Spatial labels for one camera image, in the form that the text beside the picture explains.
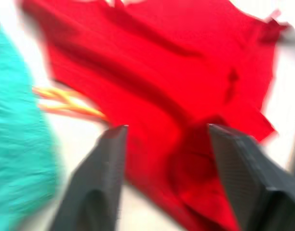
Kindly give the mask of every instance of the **red fabric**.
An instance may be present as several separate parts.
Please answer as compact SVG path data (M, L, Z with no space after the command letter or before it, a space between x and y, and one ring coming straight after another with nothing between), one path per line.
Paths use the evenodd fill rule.
M282 29L228 0L24 0L42 27L56 80L128 124L126 177L189 231L236 231L207 123L259 141Z

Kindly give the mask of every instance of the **black rubber pad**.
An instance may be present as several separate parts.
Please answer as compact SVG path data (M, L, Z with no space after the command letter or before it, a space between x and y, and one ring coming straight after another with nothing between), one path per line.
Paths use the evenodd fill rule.
M125 165L127 127L107 130L73 174L50 231L113 231Z
M271 162L256 141L210 125L218 173L243 231L295 231L295 178Z

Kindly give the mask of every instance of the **teal fabric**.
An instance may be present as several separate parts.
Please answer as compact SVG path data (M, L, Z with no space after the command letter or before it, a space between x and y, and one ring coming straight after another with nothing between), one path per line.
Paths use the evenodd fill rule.
M29 72L0 29L0 231L12 231L57 186L52 136Z

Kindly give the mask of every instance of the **white table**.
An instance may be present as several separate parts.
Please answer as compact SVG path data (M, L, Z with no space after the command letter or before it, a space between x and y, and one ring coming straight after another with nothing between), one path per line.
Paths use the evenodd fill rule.
M282 11L279 19L288 21L295 27L295 0L232 0L232 2L243 11L260 18L266 18L272 11L279 8ZM47 66L41 33L31 23L23 21L13 0L0 1L0 23L24 56L35 78L35 85L50 86L51 73ZM264 147L268 156L277 164L289 169L295 142L295 46L281 45L279 59L275 63L278 64L275 82L271 86L265 115L279 135L266 140ZM47 117L58 139L57 154L65 173L63 190L47 207L28 219L20 231L48 229L71 172L106 129L105 125L93 121L54 114L47 114ZM183 230L145 196L127 184L124 184L122 190L121 214L118 223L120 231Z

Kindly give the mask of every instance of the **red cloth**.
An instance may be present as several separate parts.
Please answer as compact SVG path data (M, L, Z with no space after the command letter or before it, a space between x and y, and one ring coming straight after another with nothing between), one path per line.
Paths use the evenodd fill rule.
M235 231L207 123L262 140L282 27L228 0L24 0L56 80L129 125L127 179L190 231Z

